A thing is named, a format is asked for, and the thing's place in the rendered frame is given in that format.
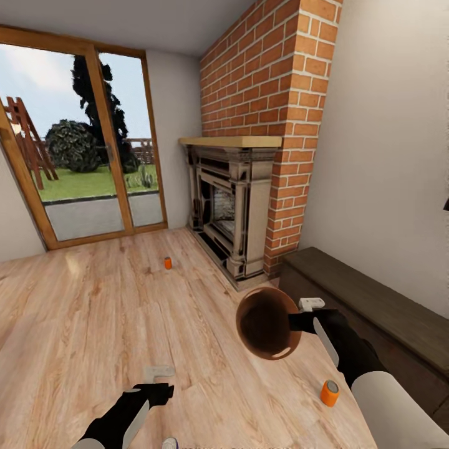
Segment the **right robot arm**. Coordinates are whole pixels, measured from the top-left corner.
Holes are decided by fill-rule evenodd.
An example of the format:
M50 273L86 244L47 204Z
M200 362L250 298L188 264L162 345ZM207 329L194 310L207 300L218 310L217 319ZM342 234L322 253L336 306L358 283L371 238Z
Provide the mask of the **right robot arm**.
M319 297L302 298L291 331L317 334L354 396L378 449L449 449L449 436L381 363L372 344Z

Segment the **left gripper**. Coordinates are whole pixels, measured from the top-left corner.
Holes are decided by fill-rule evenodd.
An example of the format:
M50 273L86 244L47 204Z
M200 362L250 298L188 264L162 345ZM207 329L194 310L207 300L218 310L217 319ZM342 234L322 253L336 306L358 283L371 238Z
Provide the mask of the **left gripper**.
M168 402L168 399L172 398L173 391L174 391L174 385L168 386L168 383L162 383L162 384L137 384L133 388L138 387L146 387L152 394L152 403L151 407L153 406L161 406L166 405Z

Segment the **trash can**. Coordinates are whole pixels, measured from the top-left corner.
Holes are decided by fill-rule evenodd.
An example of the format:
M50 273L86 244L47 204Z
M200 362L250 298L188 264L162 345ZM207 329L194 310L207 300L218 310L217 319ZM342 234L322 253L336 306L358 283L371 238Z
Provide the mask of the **trash can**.
M256 357L278 361L298 347L302 331L291 331L289 314L300 314L293 300L274 287L254 287L245 293L236 311L236 330Z

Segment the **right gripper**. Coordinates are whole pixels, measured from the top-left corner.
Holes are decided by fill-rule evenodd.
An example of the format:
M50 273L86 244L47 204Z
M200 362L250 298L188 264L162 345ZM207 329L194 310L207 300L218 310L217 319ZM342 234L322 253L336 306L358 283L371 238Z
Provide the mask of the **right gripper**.
M311 334L312 331L308 329L308 316L310 315L310 312L302 312L300 314L289 314L289 328L291 331L304 331Z

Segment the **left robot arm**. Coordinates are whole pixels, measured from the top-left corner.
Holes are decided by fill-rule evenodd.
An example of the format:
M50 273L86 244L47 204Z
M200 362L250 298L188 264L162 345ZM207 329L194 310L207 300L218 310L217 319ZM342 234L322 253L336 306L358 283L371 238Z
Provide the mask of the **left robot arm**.
M149 408L166 405L172 398L174 385L157 384L158 377L173 377L175 368L147 368L144 384L123 392L115 406L102 418L89 425L85 435L70 449L128 449L146 422Z

